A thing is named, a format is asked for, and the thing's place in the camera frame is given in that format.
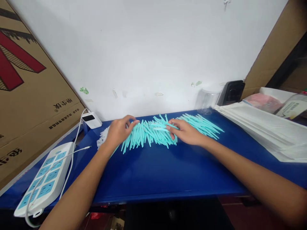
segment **person's left hand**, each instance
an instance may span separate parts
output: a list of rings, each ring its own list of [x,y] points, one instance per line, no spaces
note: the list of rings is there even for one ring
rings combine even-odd
[[[139,120],[136,120],[135,117],[131,115],[127,115],[123,119],[114,120],[109,128],[105,143],[112,148],[116,148],[128,138],[134,126],[139,122]]]

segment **power cord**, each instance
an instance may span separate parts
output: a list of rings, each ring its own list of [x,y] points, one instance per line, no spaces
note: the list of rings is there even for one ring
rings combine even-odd
[[[85,110],[87,110],[87,111],[89,112],[89,110],[88,110],[87,108],[85,108],[85,109],[83,110],[82,114],[81,114],[80,122],[79,122],[79,127],[78,127],[77,135],[76,135],[76,138],[75,138],[75,141],[74,141],[74,145],[73,145],[73,146],[76,145],[76,141],[77,141],[78,134],[79,134],[79,131],[80,131],[82,116],[83,116]],[[62,196],[63,196],[63,192],[64,192],[64,189],[65,189],[66,183],[67,183],[68,178],[69,178],[69,176],[70,176],[70,172],[71,172],[71,170],[72,170],[72,168],[73,168],[73,163],[74,163],[74,155],[72,155],[72,157],[71,157],[71,164],[70,164],[69,172],[68,172],[68,175],[67,175],[67,177],[66,177],[65,183],[64,183],[64,185],[63,185],[63,188],[62,188],[62,191],[61,191],[61,194],[60,194],[60,198],[59,198],[59,199],[61,199]]]

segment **white power bank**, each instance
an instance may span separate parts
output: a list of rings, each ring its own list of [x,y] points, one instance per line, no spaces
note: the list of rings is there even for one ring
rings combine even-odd
[[[91,129],[95,129],[102,126],[102,122],[94,112],[83,114],[82,119]]]

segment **floor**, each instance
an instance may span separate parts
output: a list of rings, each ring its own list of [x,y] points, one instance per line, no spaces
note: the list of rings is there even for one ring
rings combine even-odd
[[[244,197],[219,197],[226,214],[236,230],[288,230],[266,207],[250,197],[245,202]],[[113,214],[91,213],[80,226],[79,230],[109,230]]]

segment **forearm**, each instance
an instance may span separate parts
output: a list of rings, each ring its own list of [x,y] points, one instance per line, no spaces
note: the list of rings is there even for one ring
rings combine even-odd
[[[307,191],[236,152],[206,138],[202,147],[214,155],[263,204],[291,226],[302,226],[307,216]]]
[[[94,198],[104,168],[115,148],[102,144],[98,152],[52,209],[40,229],[77,229]]]

